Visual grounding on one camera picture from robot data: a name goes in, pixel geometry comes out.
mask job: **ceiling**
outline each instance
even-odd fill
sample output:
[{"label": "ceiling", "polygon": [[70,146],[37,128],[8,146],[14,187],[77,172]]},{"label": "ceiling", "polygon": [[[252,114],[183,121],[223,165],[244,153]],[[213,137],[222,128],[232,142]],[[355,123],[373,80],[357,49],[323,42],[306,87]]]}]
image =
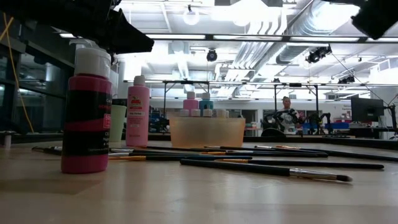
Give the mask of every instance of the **ceiling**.
[{"label": "ceiling", "polygon": [[[282,19],[276,19],[278,29],[270,31],[270,28],[264,29],[258,26],[256,15],[264,16],[264,21],[267,20],[270,24],[274,24],[275,8],[268,7],[263,9],[259,0],[240,0],[235,1],[232,6],[215,6],[217,1],[129,1],[122,0],[121,4],[116,8],[122,9],[127,20],[141,32],[146,34],[277,34],[278,29],[280,34],[289,34],[289,32],[297,26],[302,18],[308,16],[308,9],[304,10],[305,6],[310,3],[310,0],[296,0],[296,4],[284,4],[283,10],[285,13],[285,27],[282,25]],[[189,15],[188,5],[191,5],[193,15]],[[230,11],[232,13],[223,14],[225,10],[229,10],[234,6],[239,7],[237,11]],[[336,20],[341,24],[332,24],[333,22],[325,22],[323,24],[331,32],[325,35],[340,35],[340,36],[363,36],[353,25],[349,16],[355,14],[347,14],[346,17],[339,16],[341,11],[327,11],[320,9],[317,14],[318,19],[313,23],[320,26],[320,21],[323,18],[330,21],[331,16],[334,15]],[[252,18],[245,26],[245,19]],[[197,20],[197,23],[190,25],[189,23]],[[386,34],[388,36],[398,35],[398,26],[394,26]],[[188,74],[192,71],[204,71],[202,80],[208,79],[208,72],[213,73],[215,81],[240,81],[242,78],[249,79],[255,82],[270,82],[273,78],[280,78],[283,82],[325,82],[337,83],[340,77],[349,75],[347,69],[362,81],[369,83],[370,68],[378,66],[381,62],[385,62],[389,58],[398,57],[398,45],[393,44],[331,44],[333,54],[327,55],[318,63],[308,64],[305,57],[308,56],[309,51],[315,50],[315,46],[308,46],[300,51],[294,59],[287,64],[276,64],[275,56],[280,51],[278,50],[278,43],[255,43],[250,44],[250,48],[246,49],[245,57],[247,57],[246,65],[249,65],[249,58],[255,59],[259,47],[266,45],[268,50],[259,54],[259,61],[253,63],[254,66],[245,68],[250,69],[243,72],[245,74],[238,75],[232,80],[225,80],[227,73],[224,71],[223,75],[218,76],[217,67],[227,66],[236,67],[239,54],[243,54],[243,47],[245,42],[220,42],[220,41],[199,41],[199,40],[181,40],[184,44],[183,56],[174,52],[172,47],[173,40],[156,40],[151,53],[119,55],[119,60],[125,62],[126,66],[129,64],[139,64],[141,67],[141,74],[145,75],[147,79],[153,80],[168,80],[170,77],[180,79],[175,76],[170,76],[179,71],[180,74],[184,69],[188,70]],[[208,62],[206,55],[209,49],[215,49],[218,54],[217,61]]]}]

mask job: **desk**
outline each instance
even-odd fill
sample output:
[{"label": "desk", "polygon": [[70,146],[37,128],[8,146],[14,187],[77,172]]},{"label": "desk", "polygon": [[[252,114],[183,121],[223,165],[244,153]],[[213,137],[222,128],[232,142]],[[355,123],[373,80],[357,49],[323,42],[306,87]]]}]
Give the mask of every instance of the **desk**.
[{"label": "desk", "polygon": [[380,139],[380,132],[393,132],[393,128],[350,128],[349,134],[362,137]]},{"label": "desk", "polygon": [[[30,151],[32,146],[60,144],[0,149],[1,223],[396,224],[398,220],[398,164],[382,162],[385,171],[317,168],[350,175],[354,179],[350,184],[156,161],[112,161],[105,172],[66,175],[60,173],[58,156]],[[397,156],[385,150],[297,145]]]}]

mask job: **camera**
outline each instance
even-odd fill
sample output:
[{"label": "camera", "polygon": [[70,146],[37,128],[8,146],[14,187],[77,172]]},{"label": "camera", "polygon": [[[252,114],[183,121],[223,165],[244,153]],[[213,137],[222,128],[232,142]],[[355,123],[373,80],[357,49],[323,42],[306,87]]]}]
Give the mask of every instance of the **camera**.
[{"label": "camera", "polygon": [[214,62],[217,60],[217,53],[216,50],[210,49],[209,52],[207,53],[207,61],[208,62]]}]

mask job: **pink and black paint bottle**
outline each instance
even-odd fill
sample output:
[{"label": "pink and black paint bottle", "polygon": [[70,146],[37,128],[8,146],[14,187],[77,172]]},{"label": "pink and black paint bottle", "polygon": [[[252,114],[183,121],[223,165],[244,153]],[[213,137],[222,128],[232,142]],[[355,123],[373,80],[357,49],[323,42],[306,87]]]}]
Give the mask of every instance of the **pink and black paint bottle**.
[{"label": "pink and black paint bottle", "polygon": [[111,127],[111,56],[98,49],[76,51],[75,76],[69,79],[61,170],[100,172],[108,165]]}]

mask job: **metal pole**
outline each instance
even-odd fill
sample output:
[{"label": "metal pole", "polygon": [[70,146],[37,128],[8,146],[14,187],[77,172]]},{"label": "metal pole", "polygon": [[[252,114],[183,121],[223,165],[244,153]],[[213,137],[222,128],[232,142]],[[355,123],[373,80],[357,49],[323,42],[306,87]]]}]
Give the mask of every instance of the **metal pole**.
[{"label": "metal pole", "polygon": [[277,85],[274,85],[275,112],[278,111],[277,102],[276,102],[276,95],[277,95],[278,93],[276,92],[276,86],[277,86]]},{"label": "metal pole", "polygon": [[[316,104],[317,104],[317,115],[318,115],[318,117],[319,117],[318,85],[315,85],[314,87],[315,87],[315,98],[317,99],[317,100],[316,100]],[[317,124],[317,133],[320,134],[320,133],[319,133],[319,124]]]},{"label": "metal pole", "polygon": [[167,82],[164,83],[164,99],[163,99],[163,118],[166,119],[166,93]]}]

